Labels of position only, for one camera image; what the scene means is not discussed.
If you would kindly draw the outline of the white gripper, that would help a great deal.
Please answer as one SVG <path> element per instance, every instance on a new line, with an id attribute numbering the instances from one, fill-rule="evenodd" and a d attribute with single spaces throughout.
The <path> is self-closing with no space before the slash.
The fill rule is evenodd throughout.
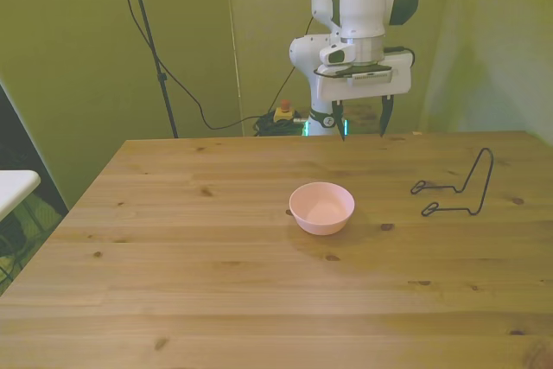
<path id="1" fill-rule="evenodd" d="M 333 101 L 333 117 L 342 140 L 345 140 L 344 108 L 341 101 L 382 97 L 379 135 L 388 127 L 394 107 L 394 96 L 411 88 L 411 51 L 387 54 L 369 66 L 320 65 L 314 70 L 316 96 L 322 101 Z"/>

